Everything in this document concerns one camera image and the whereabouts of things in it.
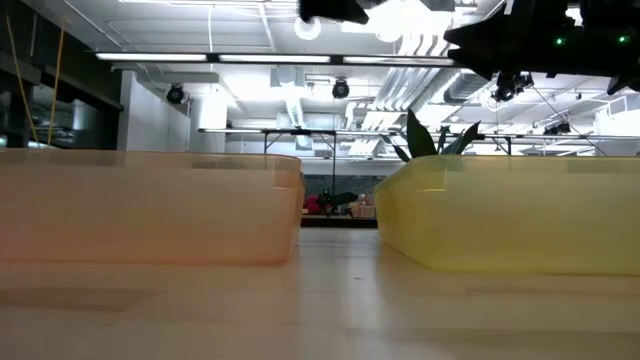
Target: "wire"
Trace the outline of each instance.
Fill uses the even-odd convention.
[[[534,85],[531,85],[531,88],[532,88],[532,89],[533,89],[533,90],[534,90],[534,91],[535,91],[535,92],[536,92],[536,93],[537,93],[537,94],[542,98],[542,100],[544,100],[544,102],[545,102],[547,105],[549,105],[549,107],[551,108],[551,110],[553,110],[553,112],[555,112],[555,113],[556,113],[556,116],[558,116],[558,117],[559,117],[560,119],[562,119],[562,120],[566,120],[566,119],[565,119],[565,118],[560,114],[560,112],[558,112],[558,110],[556,110],[556,108],[554,108],[554,107],[553,107],[553,105],[551,105],[551,104],[549,103],[549,101],[548,101],[544,96],[542,96],[542,94],[540,93],[540,91],[538,91],[538,89],[536,89],[536,87],[535,87]],[[568,121],[567,121],[567,124],[569,124],[569,126],[571,127],[571,130],[575,131],[576,133],[578,133],[578,135],[580,135],[580,136],[581,136],[581,137],[583,137],[585,140],[587,140],[587,142],[588,142],[589,144],[591,144],[591,146],[593,146],[594,148],[596,148],[598,151],[600,151],[600,152],[602,153],[602,155],[604,155],[604,156],[609,156],[609,155],[607,155],[607,153],[605,153],[604,151],[602,151],[602,149],[600,149],[600,147],[598,147],[598,145],[596,145],[593,141],[589,140],[589,138],[588,138],[587,136],[582,135],[582,134],[580,133],[580,131],[578,131],[578,129],[576,129],[576,128],[575,128],[575,126],[571,125],[571,123],[570,123],[570,122],[568,122]]]
[[[33,125],[33,119],[31,118],[31,110],[29,110],[29,103],[27,102],[27,95],[24,91],[24,85],[22,84],[22,75],[20,75],[20,66],[18,65],[18,56],[16,55],[16,44],[13,40],[13,31],[11,30],[11,20],[9,19],[9,15],[5,15],[7,19],[7,30],[9,31],[9,42],[11,43],[11,54],[13,55],[13,63],[16,66],[16,75],[18,76],[18,86],[20,87],[20,94],[22,95],[22,102],[24,103],[24,109],[27,113],[27,119],[29,120],[29,126],[31,126],[31,131],[33,132],[33,138],[36,140],[38,144],[38,149],[40,149],[40,141],[38,141],[38,134],[36,134],[36,128]]]
[[[58,45],[58,62],[56,64],[56,77],[53,80],[53,102],[51,103],[51,117],[49,119],[49,131],[47,133],[47,148],[51,146],[51,136],[53,135],[53,121],[56,115],[56,98],[58,96],[58,80],[60,80],[60,63],[62,61],[62,45],[64,44],[64,25],[60,26],[60,44]]]
[[[261,15],[255,15],[255,14],[248,14],[246,12],[243,11],[238,11],[235,10],[234,8],[230,8],[230,7],[226,7],[226,6],[216,6],[216,9],[220,9],[223,11],[227,11],[236,15],[240,15],[240,16],[246,16],[246,17],[254,17],[254,18],[263,18],[263,16]],[[266,19],[287,19],[287,18],[296,18],[298,17],[298,14],[281,14],[281,15],[265,15],[264,18]]]

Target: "plant leaf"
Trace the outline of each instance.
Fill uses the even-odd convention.
[[[409,157],[409,155],[407,155],[407,153],[404,152],[404,150],[402,150],[400,146],[394,144],[388,136],[382,135],[382,140],[384,140],[385,143],[393,146],[393,150],[395,150],[396,155],[398,155],[398,157],[402,159],[402,161],[404,162],[411,161],[411,158]]]
[[[445,141],[447,141],[447,133],[449,132],[449,126],[443,126],[440,128],[440,139],[438,139],[438,154],[444,147]]]
[[[467,129],[467,131],[463,131],[460,134],[460,136],[456,139],[456,141],[454,141],[449,146],[447,146],[444,150],[442,150],[442,154],[447,154],[447,155],[462,154],[464,149],[466,149],[466,147],[469,146],[469,144],[471,144],[471,142],[478,137],[479,127],[480,127],[480,121],[471,125]]]
[[[446,148],[442,149],[442,155],[453,155],[458,151],[460,147],[460,143],[462,142],[462,137],[464,136],[464,130],[460,133],[460,135],[456,138],[454,142],[449,144]]]
[[[411,109],[409,109],[409,115],[407,116],[407,143],[409,144],[409,152],[414,158],[438,155],[431,134],[420,124],[416,114]]]

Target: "wooden floor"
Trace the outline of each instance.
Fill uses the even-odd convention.
[[[640,278],[439,274],[375,230],[283,267],[0,264],[2,360],[640,359]]]

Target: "yellow plastic bin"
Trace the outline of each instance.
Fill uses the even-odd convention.
[[[300,160],[0,151],[0,260],[278,264],[298,239]]]
[[[375,188],[382,239],[442,271],[640,275],[640,159],[432,156]]]

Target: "red object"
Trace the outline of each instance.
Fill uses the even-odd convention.
[[[320,214],[322,208],[318,205],[318,195],[311,195],[307,198],[307,209],[309,214]]]

